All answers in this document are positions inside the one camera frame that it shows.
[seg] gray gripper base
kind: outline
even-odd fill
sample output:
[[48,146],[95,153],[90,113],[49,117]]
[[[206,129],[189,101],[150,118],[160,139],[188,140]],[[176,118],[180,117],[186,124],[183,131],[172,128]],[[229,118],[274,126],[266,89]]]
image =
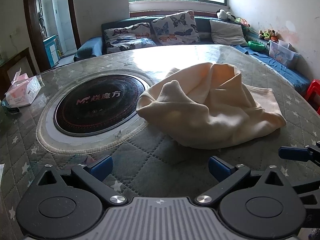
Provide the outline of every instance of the gray gripper base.
[[100,223],[74,240],[238,240],[212,209],[197,207],[186,197],[135,197],[122,207],[109,208]]

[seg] brown wooden door frame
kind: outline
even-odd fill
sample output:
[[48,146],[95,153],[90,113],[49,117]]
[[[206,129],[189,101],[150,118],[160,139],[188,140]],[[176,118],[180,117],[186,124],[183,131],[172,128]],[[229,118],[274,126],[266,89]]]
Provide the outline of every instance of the brown wooden door frame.
[[[68,0],[68,4],[73,36],[75,38],[76,47],[77,49],[79,49],[81,47],[81,43],[76,23],[76,14],[73,0]],[[36,9],[36,0],[23,0],[23,6],[32,50],[35,55],[40,72],[44,72],[51,69],[51,66],[41,36],[38,13]]]

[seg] orange butterfly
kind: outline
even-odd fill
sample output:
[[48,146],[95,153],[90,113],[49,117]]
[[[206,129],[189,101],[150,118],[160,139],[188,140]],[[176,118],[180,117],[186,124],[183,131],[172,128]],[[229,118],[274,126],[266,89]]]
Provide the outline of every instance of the orange butterfly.
[[167,42],[168,40],[177,40],[177,37],[174,36],[173,34],[169,34],[168,36],[162,36],[159,38],[159,40],[163,41],[163,42]]
[[149,33],[142,33],[142,34],[136,34],[137,38],[144,38],[144,37],[150,37]]
[[188,13],[190,14],[191,19],[194,20],[195,19],[195,14],[193,13],[193,11],[189,11]]

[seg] cream garment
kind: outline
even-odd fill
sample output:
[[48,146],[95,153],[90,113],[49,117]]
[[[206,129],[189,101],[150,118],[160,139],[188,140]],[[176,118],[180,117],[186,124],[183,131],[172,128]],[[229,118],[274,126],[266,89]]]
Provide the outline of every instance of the cream garment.
[[141,94],[137,113],[184,146],[229,147],[286,124],[273,90],[242,84],[235,66],[203,63],[169,74]]

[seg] cooktop logo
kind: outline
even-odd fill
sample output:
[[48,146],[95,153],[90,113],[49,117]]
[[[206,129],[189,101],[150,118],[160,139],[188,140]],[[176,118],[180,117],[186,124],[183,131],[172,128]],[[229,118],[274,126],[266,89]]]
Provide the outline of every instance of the cooktop logo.
[[[120,96],[121,91],[114,91],[112,92],[112,96],[113,97],[119,97]],[[95,96],[88,96],[86,98],[83,99],[78,99],[76,105],[78,104],[86,104],[92,101],[97,101],[97,100],[102,100],[102,99],[108,99],[110,98],[111,93],[104,93],[101,95],[95,95]]]

